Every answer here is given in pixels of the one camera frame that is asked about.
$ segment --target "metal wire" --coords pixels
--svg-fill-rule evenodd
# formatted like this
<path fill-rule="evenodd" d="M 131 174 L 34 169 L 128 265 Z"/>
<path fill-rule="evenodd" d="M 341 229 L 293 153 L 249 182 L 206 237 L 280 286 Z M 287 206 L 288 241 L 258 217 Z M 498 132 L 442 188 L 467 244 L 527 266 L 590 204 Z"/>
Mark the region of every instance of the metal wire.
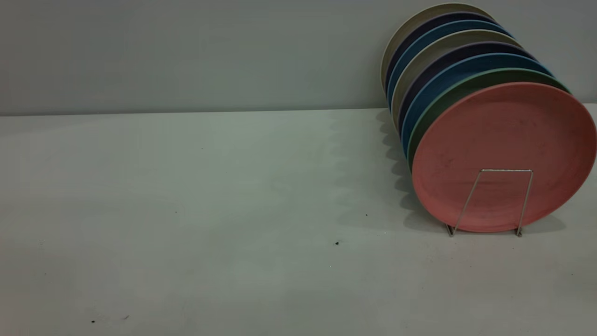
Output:
<path fill-rule="evenodd" d="M 479 182 L 479 179 L 481 178 L 481 174 L 483 174 L 484 172 L 527 172 L 527 173 L 531 173 L 531 175 L 528 179 L 527 193 L 524 197 L 524 203 L 522 205 L 521 217 L 520 217 L 520 220 L 518 221 L 518 228 L 516 229 L 516 235 L 518 237 L 521 237 L 522 236 L 522 219 L 524 218 L 524 213 L 527 210 L 528 195 L 529 195 L 529 192 L 531 191 L 531 184 L 533 182 L 533 170 L 532 169 L 481 169 L 479 171 L 479 173 L 477 174 L 475 183 L 473 184 L 473 187 L 470 190 L 469 196 L 466 199 L 466 202 L 464 203 L 464 207 L 462 208 L 462 211 L 460 212 L 460 216 L 458 216 L 458 221 L 456 221 L 456 225 L 454 227 L 451 227 L 450 225 L 445 224 L 446 228 L 448 229 L 448 234 L 450 235 L 450 237 L 454 237 L 454 235 L 456 234 L 456 230 L 458 230 L 458 226 L 460 225 L 460 221 L 462 220 L 462 217 L 464 216 L 466 207 L 468 207 L 470 199 L 473 196 L 473 192 L 475 191 L 475 188 L 477 187 L 477 183 Z"/>

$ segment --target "plate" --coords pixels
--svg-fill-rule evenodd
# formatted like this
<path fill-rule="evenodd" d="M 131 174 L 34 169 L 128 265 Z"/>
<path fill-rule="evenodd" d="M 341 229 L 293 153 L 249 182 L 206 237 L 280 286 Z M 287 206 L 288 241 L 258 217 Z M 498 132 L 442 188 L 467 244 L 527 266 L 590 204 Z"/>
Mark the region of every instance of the plate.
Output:
<path fill-rule="evenodd" d="M 431 104 L 429 104 L 415 123 L 413 132 L 408 140 L 407 158 L 409 169 L 413 171 L 414 156 L 425 132 L 445 110 L 469 94 L 490 86 L 511 82 L 542 83 L 570 92 L 566 86 L 554 77 L 539 71 L 528 69 L 501 68 L 484 71 L 468 77 L 442 92 L 433 102 L 431 102 Z"/>
<path fill-rule="evenodd" d="M 411 44 L 414 43 L 414 41 L 416 41 L 419 37 L 423 36 L 425 33 L 429 32 L 441 25 L 445 25 L 446 23 L 451 23 L 451 22 L 456 22 L 456 21 L 462 21 L 462 20 L 479 20 L 479 21 L 485 21 L 485 22 L 490 22 L 490 23 L 496 24 L 496 22 L 494 20 L 488 18 L 487 16 L 483 16 L 483 15 L 477 14 L 477 13 L 470 13 L 470 12 L 455 12 L 455 13 L 443 14 L 443 15 L 436 16 L 436 17 L 424 22 L 419 27 L 417 27 L 415 30 L 413 30 L 412 33 L 408 34 L 408 36 L 404 39 L 404 41 L 402 43 L 400 43 L 398 48 L 396 48 L 396 50 L 394 51 L 394 54 L 390 58 L 390 62 L 387 65 L 388 73 L 386 73 L 386 83 L 385 83 L 384 87 L 387 88 L 387 84 L 390 79 L 390 72 L 396 65 L 396 62 L 398 62 L 398 60 L 400 59 L 402 54 L 404 54 L 404 52 L 408 49 L 408 47 L 411 46 Z"/>
<path fill-rule="evenodd" d="M 432 19 L 438 15 L 446 14 L 446 13 L 453 13 L 453 12 L 461 12 L 467 11 L 471 13 L 478 13 L 481 15 L 485 15 L 489 18 L 491 16 L 485 12 L 484 10 L 467 4 L 457 4 L 457 3 L 448 3 L 448 4 L 441 4 L 429 7 L 424 9 L 417 14 L 413 15 L 408 19 L 396 32 L 392 35 L 392 38 L 387 43 L 386 50 L 383 53 L 383 57 L 381 59 L 381 86 L 386 91 L 384 83 L 386 82 L 386 72 L 387 72 L 387 64 L 390 62 L 390 58 L 394 54 L 394 50 L 398 48 L 400 43 L 410 34 L 414 29 L 416 29 L 419 25 L 423 22 Z"/>
<path fill-rule="evenodd" d="M 483 41 L 503 42 L 520 47 L 518 42 L 516 42 L 510 36 L 494 32 L 492 30 L 464 30 L 462 32 L 453 33 L 446 37 L 443 37 L 435 41 L 434 43 L 428 45 L 419 54 L 417 54 L 412 61 L 410 61 L 406 68 L 404 68 L 404 71 L 402 72 L 402 75 L 400 75 L 400 77 L 398 78 L 398 82 L 396 83 L 396 87 L 394 88 L 394 95 L 390 110 L 398 109 L 398 107 L 400 106 L 399 104 L 401 102 L 401 97 L 404 96 L 406 90 L 408 89 L 412 81 L 421 73 L 421 71 L 423 71 L 424 68 L 426 68 L 438 57 L 441 57 L 443 54 L 450 52 L 451 50 L 454 50 L 456 48 L 459 48 L 463 45 Z M 398 114 L 392 115 L 392 121 L 396 129 L 398 129 L 397 116 Z"/>
<path fill-rule="evenodd" d="M 500 32 L 502 34 L 510 35 L 506 32 L 502 27 L 496 25 L 495 23 L 480 21 L 480 20 L 463 20 L 463 21 L 456 21 L 451 23 L 446 23 L 441 25 L 437 28 L 434 28 L 423 36 L 419 37 L 413 44 L 410 45 L 402 54 L 396 65 L 392 69 L 392 74 L 390 75 L 390 79 L 387 84 L 387 101 L 388 104 L 391 106 L 392 104 L 392 96 L 394 94 L 394 87 L 398 82 L 398 78 L 400 78 L 400 74 L 404 71 L 404 68 L 408 65 L 408 63 L 421 52 L 425 47 L 433 43 L 439 38 L 447 36 L 452 33 L 460 32 L 463 30 L 470 30 L 470 29 L 485 29 L 485 30 L 493 30 L 495 32 Z"/>
<path fill-rule="evenodd" d="M 411 102 L 413 102 L 413 99 L 415 98 L 417 93 L 435 75 L 437 75 L 447 67 L 451 66 L 452 64 L 455 64 L 461 60 L 467 59 L 472 56 L 491 53 L 515 54 L 535 60 L 535 57 L 527 53 L 521 47 L 499 42 L 479 42 L 469 44 L 462 46 L 458 49 L 452 50 L 449 53 L 446 53 L 445 55 L 433 61 L 428 67 L 425 68 L 425 70 L 421 71 L 421 74 L 413 81 L 413 83 L 408 88 L 406 94 L 404 95 L 404 98 L 396 97 L 396 99 L 402 101 L 402 103 L 400 104 L 400 108 L 394 112 L 398 115 L 398 130 L 402 130 L 402 125 L 404 123 L 406 111 L 410 106 Z"/>
<path fill-rule="evenodd" d="M 570 94 L 544 84 L 500 84 L 465 97 L 435 120 L 414 157 L 414 189 L 434 217 L 455 226 L 481 169 L 532 169 L 522 218 L 528 225 L 576 193 L 596 149 L 593 119 Z M 529 177 L 483 173 L 458 228 L 515 229 Z"/>
<path fill-rule="evenodd" d="M 417 123 L 419 117 L 421 117 L 423 111 L 435 98 L 437 98 L 444 90 L 467 77 L 483 71 L 499 68 L 530 69 L 542 72 L 546 75 L 552 75 L 549 70 L 533 59 L 504 53 L 473 56 L 447 67 L 425 84 L 419 93 L 417 93 L 417 96 L 413 99 L 413 102 L 406 111 L 401 133 L 404 154 L 407 155 L 408 140 L 410 139 L 414 125 Z"/>

